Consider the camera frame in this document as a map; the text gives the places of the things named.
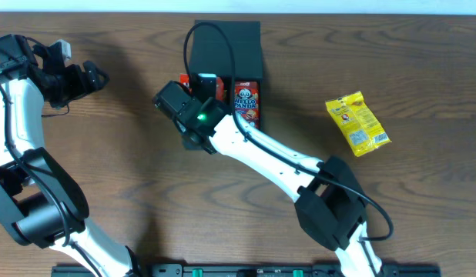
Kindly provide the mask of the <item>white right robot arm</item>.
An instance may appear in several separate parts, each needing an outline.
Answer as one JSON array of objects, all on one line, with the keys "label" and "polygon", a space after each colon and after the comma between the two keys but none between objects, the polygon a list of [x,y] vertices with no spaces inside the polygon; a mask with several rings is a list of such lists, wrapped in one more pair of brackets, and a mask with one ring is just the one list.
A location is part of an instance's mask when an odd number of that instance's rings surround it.
[{"label": "white right robot arm", "polygon": [[345,276],[379,276],[382,261],[367,234],[366,196],[349,166],[301,154],[265,135],[222,101],[223,82],[214,74],[182,74],[178,86],[202,105],[188,119],[178,118],[186,140],[209,154],[219,153],[249,166],[293,201],[300,227],[333,251]]}]

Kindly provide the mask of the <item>red Hello Panda box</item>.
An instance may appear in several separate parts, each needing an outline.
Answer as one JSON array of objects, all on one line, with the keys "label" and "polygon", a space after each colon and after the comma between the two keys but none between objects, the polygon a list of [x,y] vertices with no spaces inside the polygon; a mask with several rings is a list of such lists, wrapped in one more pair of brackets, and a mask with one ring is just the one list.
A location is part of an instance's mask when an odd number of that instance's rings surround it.
[{"label": "red Hello Panda box", "polygon": [[260,128],[260,90],[257,82],[236,82],[234,106],[250,125]]}]

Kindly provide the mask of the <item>yellow snack bag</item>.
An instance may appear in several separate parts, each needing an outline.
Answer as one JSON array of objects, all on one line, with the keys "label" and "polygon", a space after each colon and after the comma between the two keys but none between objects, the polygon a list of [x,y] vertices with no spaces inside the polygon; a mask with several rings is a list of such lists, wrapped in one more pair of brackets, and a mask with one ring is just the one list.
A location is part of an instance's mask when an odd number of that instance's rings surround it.
[{"label": "yellow snack bag", "polygon": [[356,157],[391,142],[361,91],[326,101],[325,105]]}]

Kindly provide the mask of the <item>black storage box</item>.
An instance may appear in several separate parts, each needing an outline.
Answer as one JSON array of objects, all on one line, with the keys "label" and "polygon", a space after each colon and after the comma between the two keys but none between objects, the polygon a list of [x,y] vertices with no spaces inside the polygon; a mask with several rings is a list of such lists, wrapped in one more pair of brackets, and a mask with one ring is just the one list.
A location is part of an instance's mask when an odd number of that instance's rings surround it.
[{"label": "black storage box", "polygon": [[183,43],[185,74],[211,73],[223,80],[226,103],[234,108],[236,82],[263,81],[260,23],[197,20]]}]

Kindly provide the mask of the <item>red Hacks candy bag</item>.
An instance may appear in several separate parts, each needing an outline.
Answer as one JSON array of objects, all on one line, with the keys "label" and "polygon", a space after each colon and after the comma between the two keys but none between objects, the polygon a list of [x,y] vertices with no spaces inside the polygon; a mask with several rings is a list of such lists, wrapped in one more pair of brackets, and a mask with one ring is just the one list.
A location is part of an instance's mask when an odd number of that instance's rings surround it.
[{"label": "red Hacks candy bag", "polygon": [[183,83],[190,91],[190,94],[205,102],[213,97],[221,102],[226,101],[226,91],[223,80],[215,74],[199,73],[192,74],[192,81],[187,74],[179,75],[179,82]]}]

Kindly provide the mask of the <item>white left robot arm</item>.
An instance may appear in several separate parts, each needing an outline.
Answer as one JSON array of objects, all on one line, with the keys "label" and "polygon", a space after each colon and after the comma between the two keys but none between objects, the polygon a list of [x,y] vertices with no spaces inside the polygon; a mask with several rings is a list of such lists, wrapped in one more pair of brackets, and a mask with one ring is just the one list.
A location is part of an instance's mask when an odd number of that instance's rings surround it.
[{"label": "white left robot arm", "polygon": [[65,115],[72,101],[109,82],[93,62],[71,57],[64,40],[0,38],[0,224],[19,245],[62,252],[86,275],[139,276],[133,251],[90,219],[79,184],[45,148],[44,105]]}]

